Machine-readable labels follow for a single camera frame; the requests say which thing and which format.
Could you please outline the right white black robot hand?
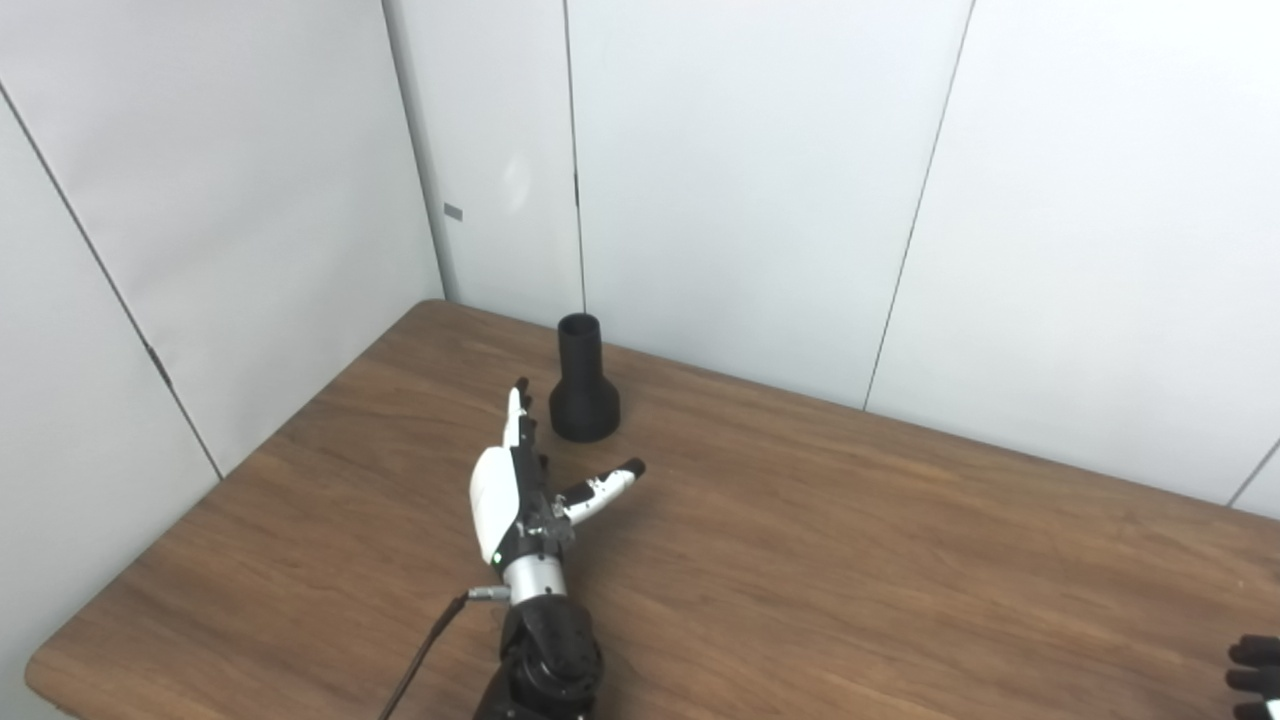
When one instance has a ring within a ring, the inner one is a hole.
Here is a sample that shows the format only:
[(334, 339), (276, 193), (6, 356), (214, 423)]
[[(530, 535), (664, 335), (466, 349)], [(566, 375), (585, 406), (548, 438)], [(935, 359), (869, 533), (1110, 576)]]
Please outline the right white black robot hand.
[(1242, 635), (1228, 648), (1235, 667), (1225, 673), (1229, 688), (1256, 694), (1257, 700), (1233, 708), (1234, 719), (1279, 719), (1279, 638)]

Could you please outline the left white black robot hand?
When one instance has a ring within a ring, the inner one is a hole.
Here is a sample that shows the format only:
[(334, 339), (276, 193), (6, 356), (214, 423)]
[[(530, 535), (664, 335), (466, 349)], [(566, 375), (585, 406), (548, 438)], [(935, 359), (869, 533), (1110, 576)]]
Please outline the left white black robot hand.
[(485, 448), (470, 478), (468, 497), (483, 561), (503, 575), (525, 557), (562, 560), (575, 529), (616, 501), (646, 471), (627, 462), (563, 489), (552, 489), (549, 460), (536, 448), (529, 378), (520, 377), (506, 402), (500, 442)]

